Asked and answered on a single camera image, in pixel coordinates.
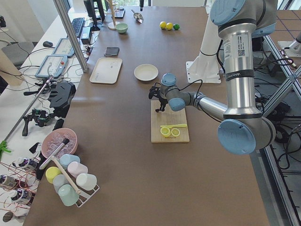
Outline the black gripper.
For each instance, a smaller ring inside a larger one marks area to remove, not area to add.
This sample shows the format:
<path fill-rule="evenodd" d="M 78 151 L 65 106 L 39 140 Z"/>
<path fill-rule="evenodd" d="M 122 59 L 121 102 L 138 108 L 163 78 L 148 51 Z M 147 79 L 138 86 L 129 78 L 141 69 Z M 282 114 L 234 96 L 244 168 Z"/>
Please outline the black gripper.
<path fill-rule="evenodd" d="M 158 85 L 161 85 L 160 83 L 158 82 L 155 82 L 153 84 L 153 86 L 150 88 L 149 90 L 149 99 L 152 99 L 153 97 L 156 97 L 159 99 L 160 101 L 160 108 L 158 109 L 155 109 L 155 111 L 158 113 L 159 111 L 165 111 L 165 106 L 167 104 L 167 99 L 163 98 L 161 95 L 160 95 L 160 87 L 157 87 L 157 84 Z"/>

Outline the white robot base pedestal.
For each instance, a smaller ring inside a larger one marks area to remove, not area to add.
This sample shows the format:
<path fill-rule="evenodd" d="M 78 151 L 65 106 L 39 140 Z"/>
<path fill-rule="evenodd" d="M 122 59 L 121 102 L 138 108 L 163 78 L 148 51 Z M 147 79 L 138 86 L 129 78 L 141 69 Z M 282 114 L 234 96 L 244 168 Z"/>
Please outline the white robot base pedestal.
<path fill-rule="evenodd" d="M 208 17 L 199 55 L 194 61 L 186 62 L 186 73 L 189 83 L 194 81 L 221 83 L 217 61 L 217 51 L 220 42 L 218 27 Z"/>

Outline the other robot base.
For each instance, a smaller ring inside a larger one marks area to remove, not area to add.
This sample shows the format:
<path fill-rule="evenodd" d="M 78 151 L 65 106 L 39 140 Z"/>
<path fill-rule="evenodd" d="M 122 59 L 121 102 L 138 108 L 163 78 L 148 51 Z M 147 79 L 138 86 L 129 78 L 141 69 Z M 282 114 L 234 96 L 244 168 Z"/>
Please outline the other robot base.
<path fill-rule="evenodd" d="M 278 45 L 289 57 L 301 57 L 301 33 L 293 41 L 278 41 Z"/>

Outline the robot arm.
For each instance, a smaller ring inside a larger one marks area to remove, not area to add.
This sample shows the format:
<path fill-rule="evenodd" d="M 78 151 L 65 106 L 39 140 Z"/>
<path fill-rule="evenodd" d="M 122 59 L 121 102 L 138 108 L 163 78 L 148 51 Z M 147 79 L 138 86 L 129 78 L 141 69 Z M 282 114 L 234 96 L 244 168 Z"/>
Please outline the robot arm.
<path fill-rule="evenodd" d="M 157 97 L 160 111 L 193 106 L 221 121 L 218 139 L 233 154 L 249 154 L 268 146 L 275 138 L 272 122 L 257 109 L 254 91 L 253 38 L 274 32 L 277 1 L 217 0 L 210 12 L 223 41 L 227 103 L 222 104 L 201 92 L 183 92 L 176 77 L 166 73 L 160 86 L 152 86 L 149 98 Z"/>

